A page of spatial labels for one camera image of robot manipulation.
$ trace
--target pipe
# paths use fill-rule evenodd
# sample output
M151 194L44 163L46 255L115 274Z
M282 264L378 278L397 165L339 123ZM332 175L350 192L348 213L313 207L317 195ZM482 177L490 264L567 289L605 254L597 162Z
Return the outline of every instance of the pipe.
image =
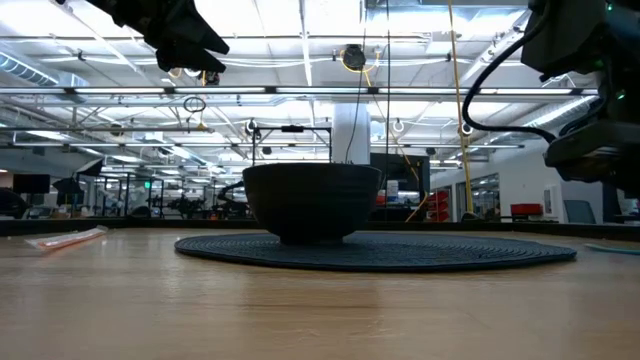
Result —
M309 56L309 40L307 38L307 25L305 21L305 0L300 0L300 24L302 26L302 57L304 58L304 74L307 79L307 86L313 86L311 77L311 58Z

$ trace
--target white column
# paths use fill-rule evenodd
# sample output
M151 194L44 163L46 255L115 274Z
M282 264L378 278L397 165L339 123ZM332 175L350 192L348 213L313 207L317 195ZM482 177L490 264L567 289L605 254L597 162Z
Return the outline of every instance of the white column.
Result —
M367 111L367 104L335 104L333 113L333 162L368 165L370 163L370 148L371 116Z

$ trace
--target black cable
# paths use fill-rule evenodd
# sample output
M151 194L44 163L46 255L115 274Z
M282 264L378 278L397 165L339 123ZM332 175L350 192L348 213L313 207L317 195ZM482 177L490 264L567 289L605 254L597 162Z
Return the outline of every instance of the black cable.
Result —
M365 51L365 45L367 42L367 18L364 18L364 34L362 35L362 52ZM349 140L349 146L347 146L347 152L344 155L344 162L347 163L349 161L349 152L351 151L351 144L353 143L353 138L356 135L356 126L358 125L358 109L360 109L360 92L362 90L362 73L360 70L360 80L358 81L358 96L356 98L356 118L353 120L353 129L351 130L351 139Z
M552 1L547 1L547 4L544 8L544 13L542 14L542 17L540 18L538 23L533 27L533 29L526 33L520 40L513 43L513 45L507 48L507 50L500 54L495 60L493 60L491 64L489 64L489 66L484 69L478 79L476 79L476 81L473 83L473 86L471 86L471 88L469 89L469 93L464 99L464 105L462 106L462 117L464 118L464 121L472 128L481 131L530 133L543 137L548 143L551 143L556 139L553 134L542 129L526 126L488 126L475 122L469 115L469 106L471 105L471 101L473 101L473 97L480 91L482 83L484 83L484 81L500 66L500 64L507 60L522 46L538 36L542 29L547 25L551 15L551 8L553 6L551 5L552 3Z

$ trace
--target black bowl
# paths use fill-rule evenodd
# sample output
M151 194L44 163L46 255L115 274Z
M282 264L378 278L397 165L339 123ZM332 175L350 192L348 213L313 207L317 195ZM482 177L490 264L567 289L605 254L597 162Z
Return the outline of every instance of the black bowl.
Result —
M376 204L381 172L347 164L273 164L243 171L258 222L285 244L337 243Z

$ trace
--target chair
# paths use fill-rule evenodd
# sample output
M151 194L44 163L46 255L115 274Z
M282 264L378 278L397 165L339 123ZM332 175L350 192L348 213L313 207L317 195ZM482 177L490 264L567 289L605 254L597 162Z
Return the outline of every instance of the chair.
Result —
M564 209L569 224L596 224L596 217L588 201L565 200Z

